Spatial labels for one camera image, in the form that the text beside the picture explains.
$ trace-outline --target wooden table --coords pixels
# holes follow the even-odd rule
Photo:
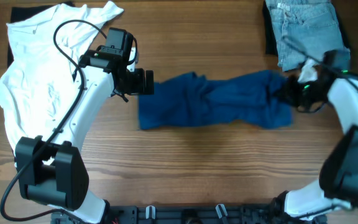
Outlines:
[[[358,1],[336,2],[358,71]],[[135,35],[139,67],[154,70],[156,81],[189,71],[222,80],[279,69],[277,58],[264,54],[262,1],[117,4],[125,12],[108,26]],[[11,7],[34,5],[39,4],[0,4],[0,77],[6,71],[5,23],[10,20]],[[101,7],[104,3],[88,5]],[[91,48],[103,43],[99,35]],[[341,136],[337,116],[328,107],[317,114],[294,113],[291,127],[276,130],[234,122],[139,131],[136,99],[125,104],[111,98],[88,132],[82,155],[90,189],[112,205],[264,203],[317,178]],[[0,109],[0,199],[15,173]],[[16,217],[46,209],[21,199],[17,186],[7,203],[7,212]],[[45,217],[31,223],[48,221]],[[0,223],[8,222],[0,216]],[[329,223],[358,223],[358,211],[334,213]]]

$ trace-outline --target white cloth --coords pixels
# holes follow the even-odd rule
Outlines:
[[[13,150],[22,136],[48,138],[78,93],[71,76],[74,65],[53,44],[55,29],[72,19],[101,28],[123,11],[111,1],[103,8],[60,4],[28,20],[7,24],[14,61],[0,78],[0,106]],[[57,43],[77,62],[97,34],[88,24],[72,22],[58,31]]]
[[[301,74],[298,78],[298,83],[314,82],[318,79],[317,71],[314,69],[316,62],[313,59],[308,59],[302,67]]]

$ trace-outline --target denim jeans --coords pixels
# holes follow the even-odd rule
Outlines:
[[[297,68],[306,60],[282,41],[283,36],[289,36],[292,45],[320,60],[325,52],[335,49],[348,51],[350,60],[330,0],[266,0],[266,5],[277,41],[278,66],[283,71]]]

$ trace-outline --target black cable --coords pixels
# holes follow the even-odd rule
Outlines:
[[[345,79],[358,92],[358,87],[352,81],[350,81],[350,79],[348,77],[345,77],[342,73],[338,72],[336,69],[332,68],[331,66],[326,65],[325,63],[323,63],[322,61],[318,60],[317,58],[314,58],[314,57],[308,55],[306,52],[300,50],[298,47],[295,47],[294,45],[289,43],[286,39],[289,39],[289,38],[288,38],[287,35],[284,35],[282,37],[282,41],[284,43],[286,43],[290,48],[292,48],[293,50],[297,51],[298,53],[304,55],[305,57],[313,59],[315,62],[319,63],[323,68],[326,68],[330,72],[333,72],[334,74],[336,74],[339,78]]]
[[[87,22],[87,21],[82,21],[79,19],[74,19],[74,20],[70,20],[70,21],[66,21],[62,24],[60,24],[56,30],[55,33],[53,34],[53,43],[55,44],[57,50],[63,54],[64,57],[66,57],[74,66],[75,68],[79,71],[80,73],[80,77],[81,77],[81,84],[80,84],[80,90],[73,102],[73,104],[71,105],[71,107],[68,109],[66,115],[63,117],[63,119],[60,121],[59,125],[55,128],[55,130],[53,131],[52,135],[46,140],[46,142],[40,147],[40,149],[34,154],[34,156],[32,157],[31,161],[29,161],[28,163],[26,163],[15,175],[15,177],[11,180],[11,182],[9,183],[9,185],[7,186],[4,195],[2,196],[1,199],[1,204],[0,204],[0,212],[2,217],[4,217],[6,220],[12,221],[12,222],[24,222],[24,221],[28,221],[28,220],[33,220],[35,218],[39,218],[42,217],[44,215],[48,215],[54,212],[60,212],[63,213],[67,216],[69,216],[72,219],[75,220],[79,220],[80,222],[86,223],[83,220],[81,220],[80,218],[74,216],[73,214],[67,212],[64,209],[51,209],[49,211],[46,212],[42,212],[40,214],[36,214],[36,215],[32,215],[30,217],[24,217],[24,218],[15,218],[15,217],[10,217],[6,211],[5,211],[5,203],[7,200],[7,196],[9,195],[9,193],[11,192],[13,186],[15,185],[15,183],[17,182],[17,180],[19,180],[20,176],[24,173],[24,171],[36,160],[38,159],[41,154],[44,152],[44,150],[46,149],[47,145],[49,145],[52,140],[59,134],[61,128],[64,126],[64,124],[66,123],[67,119],[70,117],[71,113],[74,111],[76,105],[78,104],[78,102],[80,101],[80,98],[82,96],[82,93],[84,91],[85,88],[85,76],[84,73],[82,71],[82,69],[80,68],[80,66],[70,57],[68,56],[57,44],[56,42],[56,36],[57,36],[57,32],[59,31],[60,28],[62,28],[65,24],[67,23],[71,23],[71,22],[83,22],[86,23],[88,25],[91,25],[92,27],[94,27],[95,29],[97,29],[100,33],[102,33],[102,35],[104,36],[104,38],[107,38],[106,34],[99,29],[99,27],[96,27],[94,24]]]
[[[128,65],[132,65],[136,61],[136,57],[137,57],[137,41],[136,41],[135,37],[134,37],[134,42],[135,42],[135,57],[134,57],[134,59],[132,59],[132,60],[130,60],[128,62]]]
[[[102,47],[104,47],[104,45],[99,45],[99,46],[96,48],[96,51],[100,51],[100,49],[102,49]]]
[[[327,211],[329,211],[329,210],[334,210],[335,208],[338,208],[338,207],[341,207],[341,206],[339,206],[339,205],[332,205],[332,206],[330,206],[330,207],[323,208],[323,209],[318,210],[318,211],[316,211],[316,212],[306,213],[306,214],[304,214],[304,215],[300,215],[300,216],[294,217],[294,218],[300,220],[301,218],[308,218],[308,217],[310,217],[310,216],[318,215],[318,214],[321,214],[321,213],[323,213],[323,212],[327,212]]]

